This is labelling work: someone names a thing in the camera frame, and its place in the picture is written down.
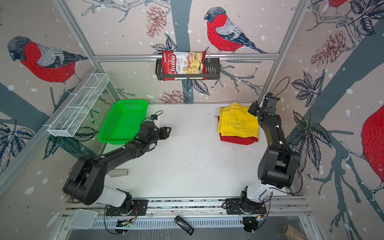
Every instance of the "gray floor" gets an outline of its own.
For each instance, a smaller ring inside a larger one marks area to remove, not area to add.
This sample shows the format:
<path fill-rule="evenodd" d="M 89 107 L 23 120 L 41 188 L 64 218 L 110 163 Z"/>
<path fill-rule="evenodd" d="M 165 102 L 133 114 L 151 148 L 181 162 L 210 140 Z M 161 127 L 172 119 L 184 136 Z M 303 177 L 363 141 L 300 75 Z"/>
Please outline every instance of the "gray floor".
<path fill-rule="evenodd" d="M 281 235 L 286 223 L 305 235 L 299 217 L 269 217 L 255 234 L 248 234 L 242 228 L 196 228 L 192 236 L 182 229 L 130 230 L 124 236 L 110 234 L 105 229 L 71 230 L 67 240 L 286 240 Z"/>

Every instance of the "white wire basket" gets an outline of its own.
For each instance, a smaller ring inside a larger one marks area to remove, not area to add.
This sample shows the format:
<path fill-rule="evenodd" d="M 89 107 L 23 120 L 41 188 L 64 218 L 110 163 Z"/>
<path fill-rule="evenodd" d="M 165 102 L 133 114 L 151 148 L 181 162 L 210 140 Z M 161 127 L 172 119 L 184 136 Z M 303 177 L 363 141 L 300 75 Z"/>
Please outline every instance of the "white wire basket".
<path fill-rule="evenodd" d="M 70 94 L 73 99 L 55 119 L 48 132 L 55 137 L 73 137 L 108 82 L 105 73 L 88 74 L 84 86 L 77 93 Z"/>

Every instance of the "green plastic tray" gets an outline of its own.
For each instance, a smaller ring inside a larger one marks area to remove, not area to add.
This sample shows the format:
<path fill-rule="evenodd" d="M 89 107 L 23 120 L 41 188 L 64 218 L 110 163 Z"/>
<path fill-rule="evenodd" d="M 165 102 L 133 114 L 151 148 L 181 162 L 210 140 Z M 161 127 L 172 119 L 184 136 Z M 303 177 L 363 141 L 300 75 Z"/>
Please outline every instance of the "green plastic tray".
<path fill-rule="evenodd" d="M 113 104 L 99 132 L 99 141 L 125 144 L 139 132 L 141 121 L 147 114 L 145 100 L 121 100 Z"/>

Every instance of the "wooden block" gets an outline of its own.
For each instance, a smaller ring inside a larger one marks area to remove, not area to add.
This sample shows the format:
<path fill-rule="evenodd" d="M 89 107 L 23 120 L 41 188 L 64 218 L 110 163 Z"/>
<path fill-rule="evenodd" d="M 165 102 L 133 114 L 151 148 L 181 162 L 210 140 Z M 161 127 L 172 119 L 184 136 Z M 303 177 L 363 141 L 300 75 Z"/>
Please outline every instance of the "wooden block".
<path fill-rule="evenodd" d="M 301 232 L 296 230 L 290 224 L 284 225 L 281 234 L 288 240 L 308 240 L 308 238 L 306 238 L 303 234 L 301 234 Z"/>

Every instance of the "white table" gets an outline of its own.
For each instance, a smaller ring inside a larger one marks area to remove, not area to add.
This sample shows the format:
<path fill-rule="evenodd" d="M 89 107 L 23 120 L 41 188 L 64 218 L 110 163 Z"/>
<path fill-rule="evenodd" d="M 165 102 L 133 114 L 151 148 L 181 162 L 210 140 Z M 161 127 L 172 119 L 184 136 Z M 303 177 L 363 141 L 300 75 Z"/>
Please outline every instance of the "white table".
<path fill-rule="evenodd" d="M 147 116 L 163 110 L 160 127 L 171 127 L 170 137 L 156 148 L 118 169 L 128 176 L 105 177 L 105 185 L 130 192 L 133 197 L 236 197 L 255 182 L 267 148 L 259 141 L 239 145 L 220 141 L 219 109 L 230 104 L 150 104 Z M 104 153 L 122 145 L 107 144 Z M 286 195 L 274 191 L 273 195 Z"/>

